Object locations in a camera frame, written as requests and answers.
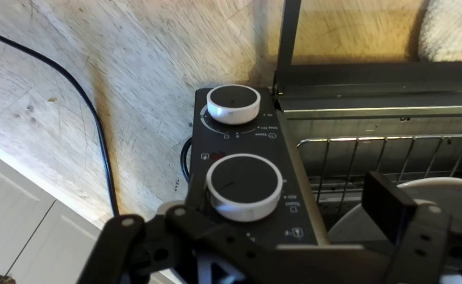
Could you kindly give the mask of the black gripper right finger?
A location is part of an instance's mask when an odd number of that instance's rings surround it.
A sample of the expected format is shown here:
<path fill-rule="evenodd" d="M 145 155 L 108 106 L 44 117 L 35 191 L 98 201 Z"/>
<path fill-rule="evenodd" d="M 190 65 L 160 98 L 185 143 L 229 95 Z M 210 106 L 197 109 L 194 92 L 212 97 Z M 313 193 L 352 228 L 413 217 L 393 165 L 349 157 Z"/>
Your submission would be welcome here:
<path fill-rule="evenodd" d="M 394 245 L 385 284 L 439 284 L 443 275 L 462 275 L 462 231 L 453 218 L 418 206 L 379 173 L 368 173 L 363 209 Z"/>

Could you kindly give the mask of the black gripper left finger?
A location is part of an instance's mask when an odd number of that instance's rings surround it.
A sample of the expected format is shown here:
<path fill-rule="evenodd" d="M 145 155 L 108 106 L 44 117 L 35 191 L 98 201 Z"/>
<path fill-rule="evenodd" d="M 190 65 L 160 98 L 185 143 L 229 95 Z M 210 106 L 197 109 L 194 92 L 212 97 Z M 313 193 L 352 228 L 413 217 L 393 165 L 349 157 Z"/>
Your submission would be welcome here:
<path fill-rule="evenodd" d="M 150 221 L 139 215 L 109 220 L 78 284 L 149 284 L 161 270 L 172 270 L 188 284 L 224 278 L 268 284 L 272 269 L 272 255 L 243 232 L 175 206 Z"/>

